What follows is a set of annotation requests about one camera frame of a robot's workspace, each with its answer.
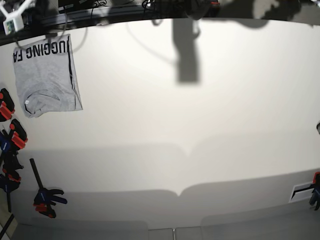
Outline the grey T-shirt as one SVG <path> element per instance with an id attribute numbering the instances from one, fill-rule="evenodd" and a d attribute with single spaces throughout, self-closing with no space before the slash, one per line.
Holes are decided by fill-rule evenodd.
<path id="1" fill-rule="evenodd" d="M 26 117 L 82 110 L 70 34 L 17 46 L 13 68 Z"/>

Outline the blue orange bar clamp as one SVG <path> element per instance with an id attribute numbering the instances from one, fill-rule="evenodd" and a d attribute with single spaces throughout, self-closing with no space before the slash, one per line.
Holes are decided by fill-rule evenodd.
<path id="1" fill-rule="evenodd" d="M 56 212 L 53 209 L 57 203 L 66 205 L 68 203 L 67 199 L 60 197 L 59 195 L 64 195 L 64 191 L 61 189 L 47 189 L 44 187 L 35 160 L 33 158 L 29 159 L 36 182 L 38 184 L 38 192 L 33 200 L 33 206 L 35 211 L 47 216 L 51 219 L 56 218 Z"/>

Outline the orange black clamp lower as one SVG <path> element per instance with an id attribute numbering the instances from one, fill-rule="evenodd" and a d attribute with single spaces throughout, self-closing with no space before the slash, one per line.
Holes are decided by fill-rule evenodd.
<path id="1" fill-rule="evenodd" d="M 12 142 L 12 149 L 19 151 L 25 148 L 28 137 L 21 123 L 15 118 L 10 123 L 9 138 Z"/>

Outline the orange black clamp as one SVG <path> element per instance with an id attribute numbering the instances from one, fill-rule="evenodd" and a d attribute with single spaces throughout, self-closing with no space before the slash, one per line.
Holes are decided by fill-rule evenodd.
<path id="1" fill-rule="evenodd" d="M 12 118 L 15 104 L 6 88 L 0 90 L 0 121 L 6 122 Z"/>
<path id="2" fill-rule="evenodd" d="M 25 148 L 28 137 L 21 123 L 15 118 L 10 123 L 9 138 L 12 142 L 12 149 L 19 151 Z"/>

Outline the orange black clamp upper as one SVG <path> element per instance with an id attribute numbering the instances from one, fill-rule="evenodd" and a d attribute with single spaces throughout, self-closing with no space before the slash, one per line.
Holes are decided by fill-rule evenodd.
<path id="1" fill-rule="evenodd" d="M 12 118 L 15 104 L 6 88 L 0 90 L 0 121 L 6 122 Z"/>

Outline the blue bar clamp left edge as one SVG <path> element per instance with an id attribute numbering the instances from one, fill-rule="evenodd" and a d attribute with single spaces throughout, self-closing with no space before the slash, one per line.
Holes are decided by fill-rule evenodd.
<path id="1" fill-rule="evenodd" d="M 0 165 L 3 171 L 3 174 L 0 174 L 0 188 L 6 194 L 7 209 L 11 213 L 11 193 L 17 190 L 21 184 L 21 177 L 17 170 L 21 170 L 24 167 L 18 161 L 17 148 L 4 129 L 0 131 L 0 150 Z"/>

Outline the white black label card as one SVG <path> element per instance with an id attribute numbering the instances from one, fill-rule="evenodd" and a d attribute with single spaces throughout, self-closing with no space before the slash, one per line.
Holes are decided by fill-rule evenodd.
<path id="1" fill-rule="evenodd" d="M 313 190 L 314 186 L 312 182 L 294 185 L 289 197 L 289 203 L 310 199 L 313 194 Z"/>

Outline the blue clamp right edge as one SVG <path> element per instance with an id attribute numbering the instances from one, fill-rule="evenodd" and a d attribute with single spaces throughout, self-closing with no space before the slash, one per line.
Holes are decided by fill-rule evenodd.
<path id="1" fill-rule="evenodd" d="M 316 172 L 313 178 L 313 191 L 312 196 L 309 200 L 309 204 L 314 206 L 314 210 L 320 209 L 320 173 Z"/>

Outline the aluminium frame rail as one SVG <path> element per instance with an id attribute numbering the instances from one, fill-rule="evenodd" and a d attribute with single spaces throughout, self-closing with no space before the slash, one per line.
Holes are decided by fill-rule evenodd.
<path id="1" fill-rule="evenodd" d="M 158 18 L 155 14 L 144 13 L 141 4 L 121 6 L 90 7 L 68 13 L 61 13 L 43 18 L 29 18 L 25 28 L 17 33 L 5 35 L 0 32 L 0 45 L 15 43 L 41 35 L 49 35 L 55 31 L 66 31 L 99 24 L 112 24 L 140 20 L 167 19 Z"/>

